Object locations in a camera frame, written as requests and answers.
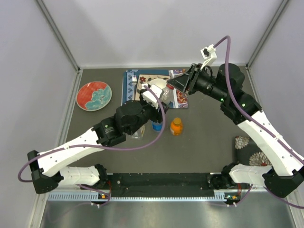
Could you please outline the clear plastic bottle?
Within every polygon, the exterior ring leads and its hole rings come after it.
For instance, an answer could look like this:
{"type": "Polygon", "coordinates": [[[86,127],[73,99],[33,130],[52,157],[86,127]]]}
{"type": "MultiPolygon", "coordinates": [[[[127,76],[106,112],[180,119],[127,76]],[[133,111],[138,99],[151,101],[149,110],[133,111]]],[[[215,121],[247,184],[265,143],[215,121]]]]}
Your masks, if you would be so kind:
{"type": "Polygon", "coordinates": [[[162,89],[160,100],[163,106],[168,106],[169,108],[175,107],[174,92],[174,88],[167,86],[162,89]]]}

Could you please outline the clear bottle white cap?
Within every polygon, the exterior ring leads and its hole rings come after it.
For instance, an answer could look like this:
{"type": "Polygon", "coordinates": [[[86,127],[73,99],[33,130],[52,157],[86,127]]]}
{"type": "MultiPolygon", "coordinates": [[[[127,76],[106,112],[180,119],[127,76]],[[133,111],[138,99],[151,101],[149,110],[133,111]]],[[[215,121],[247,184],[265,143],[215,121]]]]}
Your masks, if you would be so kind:
{"type": "Polygon", "coordinates": [[[131,139],[141,140],[145,132],[145,125],[141,126],[136,132],[129,135],[131,139]]]}

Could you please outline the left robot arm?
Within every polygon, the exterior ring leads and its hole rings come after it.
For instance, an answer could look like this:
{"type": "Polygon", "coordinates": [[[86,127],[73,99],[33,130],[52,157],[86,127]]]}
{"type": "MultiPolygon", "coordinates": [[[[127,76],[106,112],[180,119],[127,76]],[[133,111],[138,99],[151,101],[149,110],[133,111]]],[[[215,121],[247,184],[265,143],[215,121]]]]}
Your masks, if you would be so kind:
{"type": "Polygon", "coordinates": [[[102,150],[116,150],[148,121],[164,120],[167,105],[157,108],[151,102],[128,101],[115,114],[103,119],[81,136],[47,152],[28,152],[32,183],[37,194],[57,187],[86,185],[103,188],[107,185],[106,169],[101,164],[90,167],[71,167],[70,164],[102,150]]]}

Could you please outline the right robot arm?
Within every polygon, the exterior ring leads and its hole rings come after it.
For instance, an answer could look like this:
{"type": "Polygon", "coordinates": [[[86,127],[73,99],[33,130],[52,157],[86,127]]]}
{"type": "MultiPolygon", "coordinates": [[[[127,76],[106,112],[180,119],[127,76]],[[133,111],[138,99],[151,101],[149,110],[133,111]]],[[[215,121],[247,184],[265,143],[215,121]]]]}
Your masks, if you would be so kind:
{"type": "Polygon", "coordinates": [[[304,159],[275,130],[256,99],[243,91],[244,80],[235,64],[222,64],[216,76],[207,72],[207,66],[192,64],[185,73],[168,80],[168,84],[181,93],[201,92],[220,101],[224,115],[269,159],[266,166],[232,163],[224,167],[221,180],[225,187],[233,188],[238,183],[259,185],[285,198],[304,181],[304,159]]]}

